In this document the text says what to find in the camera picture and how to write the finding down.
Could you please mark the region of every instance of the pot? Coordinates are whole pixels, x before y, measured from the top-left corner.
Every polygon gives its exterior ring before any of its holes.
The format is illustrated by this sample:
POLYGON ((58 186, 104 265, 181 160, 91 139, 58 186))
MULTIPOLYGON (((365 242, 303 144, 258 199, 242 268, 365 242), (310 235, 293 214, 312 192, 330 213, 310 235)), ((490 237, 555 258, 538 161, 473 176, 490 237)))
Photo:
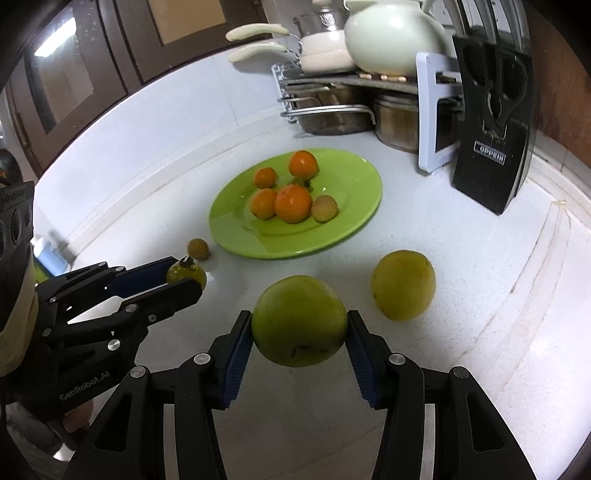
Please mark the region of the pot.
POLYGON ((416 0, 343 0, 350 16, 345 41, 353 61, 368 73, 416 76, 420 51, 447 54, 444 28, 416 0))
MULTIPOLYGON (((375 133, 380 142, 418 154, 418 95, 383 92, 374 99, 375 133)), ((436 151, 452 145, 460 138, 462 102, 453 98, 437 104, 436 151)))
POLYGON ((343 27, 348 17, 345 9, 322 8, 294 18, 300 36, 292 35, 279 24, 248 24, 226 33, 229 41, 246 40, 262 33, 289 35, 298 39, 298 53, 278 44, 258 43, 238 48, 228 61, 243 61, 263 51, 294 54, 305 73, 336 73, 355 70, 356 66, 345 45, 343 27))
POLYGON ((297 118, 302 130, 309 134, 348 135, 374 128, 374 113, 361 88, 307 84, 283 89, 295 97, 280 100, 292 107, 281 116, 297 118))

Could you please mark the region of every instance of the brand label on knife block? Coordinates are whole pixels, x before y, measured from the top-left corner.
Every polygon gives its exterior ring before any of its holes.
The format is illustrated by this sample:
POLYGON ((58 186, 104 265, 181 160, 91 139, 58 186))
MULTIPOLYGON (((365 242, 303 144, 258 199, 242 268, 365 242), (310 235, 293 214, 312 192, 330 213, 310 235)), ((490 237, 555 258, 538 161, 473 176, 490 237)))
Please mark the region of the brand label on knife block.
POLYGON ((505 164, 505 159, 507 158, 507 155, 505 155, 504 153, 501 153, 498 150, 495 150, 494 148, 479 142, 478 140, 474 141, 474 151, 476 153, 479 153, 483 157, 490 158, 491 160, 496 161, 501 165, 505 164))

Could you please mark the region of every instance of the countertop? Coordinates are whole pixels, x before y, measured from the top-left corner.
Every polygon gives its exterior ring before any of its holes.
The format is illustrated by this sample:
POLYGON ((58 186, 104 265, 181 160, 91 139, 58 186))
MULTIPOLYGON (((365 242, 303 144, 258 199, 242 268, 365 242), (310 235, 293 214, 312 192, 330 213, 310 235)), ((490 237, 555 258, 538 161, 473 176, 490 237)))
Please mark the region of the countertop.
MULTIPOLYGON (((540 480, 554 480, 591 430, 591 233, 531 179, 502 216, 450 185, 452 168, 430 176, 416 157, 371 132, 311 137, 283 125, 196 165, 115 219, 75 267, 107 261, 128 268, 185 254, 207 240, 202 299, 150 328, 137 364, 174 368, 227 333, 273 282, 294 274, 325 281, 371 332, 422 367, 466 366, 495 403, 540 480), (213 199, 234 176, 286 151, 332 147, 359 154, 379 171, 384 195, 373 218, 341 243, 289 260, 253 260, 224 251, 209 233, 213 199), (374 306, 369 278, 385 254, 414 249, 437 274, 431 307, 392 322, 374 306)), ((111 299, 92 313, 115 311, 111 299)), ((385 412, 361 398, 346 349, 314 367, 274 365, 253 348, 238 399, 215 412, 228 478, 370 478, 385 412)), ((167 435, 171 434, 171 423, 167 435)), ((169 464, 174 455, 168 456, 169 464)), ((433 409, 427 407, 422 478, 433 467, 433 409)))

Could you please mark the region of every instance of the plate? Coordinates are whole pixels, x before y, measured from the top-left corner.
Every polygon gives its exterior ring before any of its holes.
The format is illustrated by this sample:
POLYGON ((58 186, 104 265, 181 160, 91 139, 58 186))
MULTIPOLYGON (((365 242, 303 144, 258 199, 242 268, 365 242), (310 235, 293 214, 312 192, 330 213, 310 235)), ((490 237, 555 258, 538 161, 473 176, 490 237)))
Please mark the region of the plate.
POLYGON ((256 192, 252 178, 259 168, 272 167, 277 185, 291 180, 288 170, 293 152, 269 158, 243 171, 218 194, 209 213, 213 239, 226 250, 251 258, 288 258, 310 253, 342 240, 371 218, 382 198, 382 180, 375 167, 358 155, 334 148, 309 149, 318 161, 319 174, 311 181, 312 198, 330 195, 339 214, 326 223, 312 217, 285 223, 274 216, 260 220, 250 211, 256 192))

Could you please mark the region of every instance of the orange fruit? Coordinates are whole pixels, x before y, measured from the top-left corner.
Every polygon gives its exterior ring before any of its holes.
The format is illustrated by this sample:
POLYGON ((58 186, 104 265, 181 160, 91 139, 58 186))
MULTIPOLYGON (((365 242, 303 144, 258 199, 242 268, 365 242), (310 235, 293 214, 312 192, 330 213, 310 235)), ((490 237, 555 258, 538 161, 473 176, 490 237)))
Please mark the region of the orange fruit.
POLYGON ((268 220, 275 215, 275 198, 277 192, 272 189, 263 189, 255 193, 251 200, 252 214, 261 220, 268 220))
POLYGON ((275 199, 275 213, 287 223, 298 223, 310 216, 312 196, 299 185, 283 187, 275 199))
POLYGON ((302 180, 310 180, 318 175, 316 157, 306 150, 298 150, 290 158, 290 173, 302 180))
POLYGON ((277 181, 277 173, 271 167, 261 168, 255 172, 253 183, 259 189, 270 189, 277 181))

